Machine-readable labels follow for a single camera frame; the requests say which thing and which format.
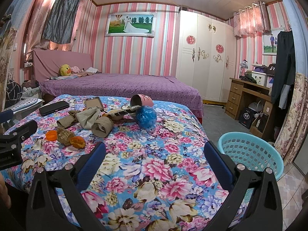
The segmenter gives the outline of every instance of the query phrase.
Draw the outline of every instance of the black pants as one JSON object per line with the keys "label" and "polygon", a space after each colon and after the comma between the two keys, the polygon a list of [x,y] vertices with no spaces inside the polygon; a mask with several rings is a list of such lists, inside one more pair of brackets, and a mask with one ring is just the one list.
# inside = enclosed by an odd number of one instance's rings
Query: black pants
{"label": "black pants", "polygon": [[280,97],[284,84],[293,85],[295,80],[295,49],[293,33],[281,31],[277,38],[277,58],[272,87],[272,103]]}

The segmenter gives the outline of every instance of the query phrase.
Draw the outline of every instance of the human hand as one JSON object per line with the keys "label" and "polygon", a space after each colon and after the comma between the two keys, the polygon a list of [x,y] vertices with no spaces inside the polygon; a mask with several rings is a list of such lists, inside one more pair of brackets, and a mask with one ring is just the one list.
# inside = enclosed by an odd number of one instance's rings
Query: human hand
{"label": "human hand", "polygon": [[5,181],[2,176],[2,173],[0,172],[0,197],[4,201],[4,204],[7,206],[7,208],[11,207],[11,198],[7,194],[7,187],[5,186]]}

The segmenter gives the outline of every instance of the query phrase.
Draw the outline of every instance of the desk drawer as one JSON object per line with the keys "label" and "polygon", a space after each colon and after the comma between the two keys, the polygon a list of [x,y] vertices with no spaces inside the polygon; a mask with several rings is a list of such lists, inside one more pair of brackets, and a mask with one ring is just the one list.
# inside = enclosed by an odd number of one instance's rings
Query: desk drawer
{"label": "desk drawer", "polygon": [[237,84],[235,82],[231,83],[231,88],[230,88],[231,92],[234,92],[234,93],[240,95],[242,93],[242,90],[243,90],[243,85],[242,84]]}
{"label": "desk drawer", "polygon": [[238,105],[235,105],[234,103],[228,101],[226,105],[226,110],[236,116],[236,112],[238,111]]}
{"label": "desk drawer", "polygon": [[240,105],[241,96],[230,91],[228,101]]}

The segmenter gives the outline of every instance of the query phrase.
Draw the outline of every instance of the phone case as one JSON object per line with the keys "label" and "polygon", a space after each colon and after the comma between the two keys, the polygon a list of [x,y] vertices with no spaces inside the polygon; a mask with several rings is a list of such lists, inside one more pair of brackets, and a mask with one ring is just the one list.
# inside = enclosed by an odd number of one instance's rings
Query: phone case
{"label": "phone case", "polygon": [[66,101],[55,102],[47,106],[39,108],[41,116],[46,116],[62,109],[68,108],[70,105]]}
{"label": "phone case", "polygon": [[98,107],[99,109],[104,110],[104,106],[98,96],[86,99],[85,104],[87,109]]}

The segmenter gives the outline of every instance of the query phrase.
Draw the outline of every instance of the wedding dress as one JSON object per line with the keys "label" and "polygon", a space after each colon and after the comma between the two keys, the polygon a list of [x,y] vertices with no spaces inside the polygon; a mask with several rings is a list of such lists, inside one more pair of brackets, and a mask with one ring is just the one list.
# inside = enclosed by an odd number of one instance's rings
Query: wedding dress
{"label": "wedding dress", "polygon": [[123,30],[125,33],[148,33],[148,29],[144,28],[135,28],[133,25],[131,25],[131,21],[128,20],[126,28]]}

